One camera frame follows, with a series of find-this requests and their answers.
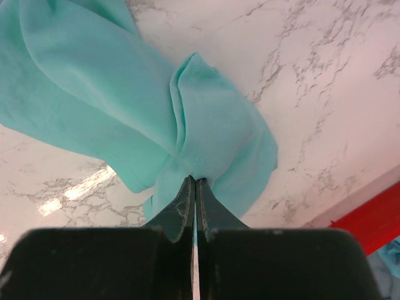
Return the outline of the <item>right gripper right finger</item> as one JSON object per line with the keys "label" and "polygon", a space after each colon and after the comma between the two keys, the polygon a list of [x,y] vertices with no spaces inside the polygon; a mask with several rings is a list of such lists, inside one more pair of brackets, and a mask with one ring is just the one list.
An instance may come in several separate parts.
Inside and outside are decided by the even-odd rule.
{"label": "right gripper right finger", "polygon": [[381,299],[350,232],[252,229],[196,183],[201,299]]}

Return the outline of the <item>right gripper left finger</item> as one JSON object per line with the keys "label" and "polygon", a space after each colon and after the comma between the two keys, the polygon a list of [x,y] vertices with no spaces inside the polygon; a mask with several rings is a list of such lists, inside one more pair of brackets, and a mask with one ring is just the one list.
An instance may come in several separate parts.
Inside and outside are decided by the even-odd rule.
{"label": "right gripper left finger", "polygon": [[41,228],[13,247],[2,299],[191,299],[195,182],[141,227]]}

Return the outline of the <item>teal t shirt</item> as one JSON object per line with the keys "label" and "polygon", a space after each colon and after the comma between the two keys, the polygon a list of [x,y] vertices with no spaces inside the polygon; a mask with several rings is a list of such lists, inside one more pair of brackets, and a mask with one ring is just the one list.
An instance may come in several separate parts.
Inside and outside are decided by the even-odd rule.
{"label": "teal t shirt", "polygon": [[254,105],[199,54],[162,56],[124,1],[2,1],[1,124],[153,188],[147,219],[188,176],[242,216],[278,165]]}

